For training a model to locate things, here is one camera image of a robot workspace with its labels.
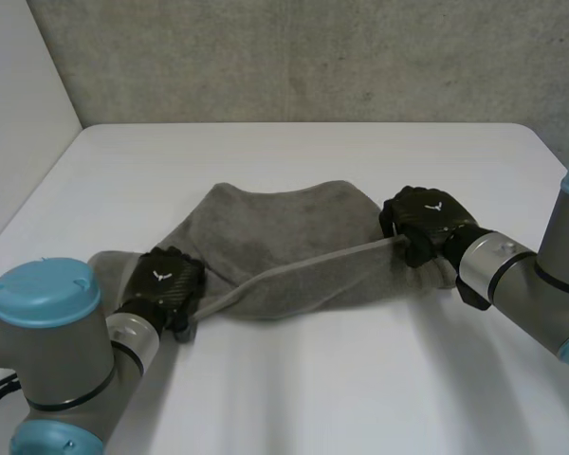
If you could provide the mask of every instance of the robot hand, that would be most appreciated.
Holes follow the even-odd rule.
[[[379,214],[384,237],[395,232],[409,239],[405,262],[420,265],[443,254],[443,245],[451,234],[476,221],[462,205],[444,191],[405,187],[387,200]]]

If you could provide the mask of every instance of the gray wall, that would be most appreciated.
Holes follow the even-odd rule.
[[[84,126],[505,121],[569,161],[569,0],[28,0]]]

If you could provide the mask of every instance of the gray cloth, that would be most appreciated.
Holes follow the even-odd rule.
[[[280,319],[454,285],[442,260],[407,267],[405,239],[383,239],[378,215],[347,182],[274,194],[222,183],[158,246],[175,246],[207,267],[197,320],[218,311]],[[105,251],[91,259],[108,306],[119,302],[138,256]]]

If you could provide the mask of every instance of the concrete wall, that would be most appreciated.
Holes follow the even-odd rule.
[[[569,160],[569,0],[28,0],[83,125],[510,121]]]
[[[80,132],[25,0],[0,0],[0,232]]]

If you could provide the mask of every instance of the black band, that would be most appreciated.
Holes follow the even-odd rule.
[[[548,272],[546,272],[543,268],[541,268],[540,265],[537,263],[537,261],[535,262],[535,273],[537,273],[538,277],[540,277],[542,280],[544,280],[545,282],[547,282],[551,286],[556,287],[560,291],[569,294],[569,283],[568,282],[562,282],[561,280],[554,278],[552,275],[550,275]]]
[[[104,391],[107,388],[107,386],[110,385],[110,382],[112,382],[112,379],[114,379],[115,374],[116,374],[116,365],[112,367],[112,371],[110,372],[110,374],[108,374],[107,377],[103,379],[103,382],[101,382],[99,386],[97,386],[89,393],[84,394],[80,398],[76,398],[75,400],[66,401],[64,403],[59,403],[57,405],[40,405],[38,403],[34,403],[31,400],[28,400],[27,398],[26,399],[28,401],[29,407],[34,408],[35,410],[42,410],[44,412],[57,412],[59,410],[69,410],[83,403],[86,403],[87,401],[92,400],[97,395],[99,395],[102,391]]]
[[[137,368],[139,368],[139,374],[143,375],[145,373],[145,369],[143,368],[143,364],[141,363],[141,359],[139,358],[139,356],[137,354],[135,354],[135,351],[133,351],[128,346],[123,345],[119,341],[114,341],[114,340],[112,340],[112,347],[114,349],[118,349],[122,353],[127,354],[129,357],[131,357],[131,360],[133,360],[135,362],[135,364],[137,365]]]
[[[519,253],[516,256],[514,256],[512,259],[510,259],[507,263],[502,265],[497,270],[497,272],[495,272],[495,275],[493,275],[493,278],[491,278],[491,282],[489,283],[489,288],[486,292],[487,296],[489,297],[489,301],[492,304],[495,304],[495,303],[493,303],[493,295],[495,294],[495,288],[499,284],[500,279],[502,278],[504,273],[507,272],[510,269],[510,267],[512,265],[514,265],[515,263],[517,263],[518,261],[522,261],[523,259],[531,257],[531,256],[537,256],[537,254],[534,253],[533,251],[525,251],[523,253]]]

